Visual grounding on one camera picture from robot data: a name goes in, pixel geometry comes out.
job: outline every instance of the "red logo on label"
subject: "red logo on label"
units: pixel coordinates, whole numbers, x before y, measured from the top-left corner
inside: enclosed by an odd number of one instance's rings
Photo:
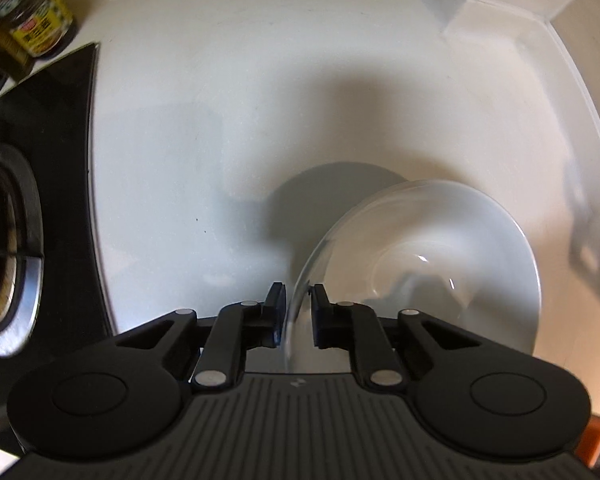
[[[20,25],[20,30],[23,30],[24,32],[29,32],[32,28],[36,27],[36,20],[34,20],[33,18],[30,18],[28,22],[23,23],[22,25]]]

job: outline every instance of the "white countertop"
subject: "white countertop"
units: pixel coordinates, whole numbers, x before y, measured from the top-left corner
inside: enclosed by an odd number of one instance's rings
[[[512,42],[442,36],[421,0],[68,1],[72,48],[100,42],[94,215],[120,331],[290,289],[349,207],[448,178],[521,225],[542,279],[535,354],[600,413],[600,366],[579,351],[598,351],[600,307],[578,318],[597,299],[567,259],[573,157]]]

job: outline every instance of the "stove burner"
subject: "stove burner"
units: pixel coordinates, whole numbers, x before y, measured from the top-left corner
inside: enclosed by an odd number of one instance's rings
[[[4,241],[0,244],[0,357],[19,352],[33,330],[42,291],[42,213],[24,156],[0,144]]]

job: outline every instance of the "white bowl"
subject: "white bowl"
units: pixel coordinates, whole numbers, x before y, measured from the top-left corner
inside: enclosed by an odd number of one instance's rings
[[[287,314],[283,345],[296,372],[309,371],[316,358],[301,358],[302,369],[293,365],[308,344],[306,292],[314,283],[325,285],[332,303],[367,304],[382,317],[416,308],[511,348],[534,348],[541,297],[531,247],[496,201],[464,184],[392,186],[327,232],[302,270]]]

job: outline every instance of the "black glass cooktop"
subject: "black glass cooktop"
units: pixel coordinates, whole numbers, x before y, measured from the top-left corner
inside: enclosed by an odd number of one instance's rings
[[[0,405],[26,372],[111,334],[91,231],[88,137],[97,46],[89,44],[0,97],[0,142],[33,170],[42,208],[38,320],[21,353],[0,359]]]

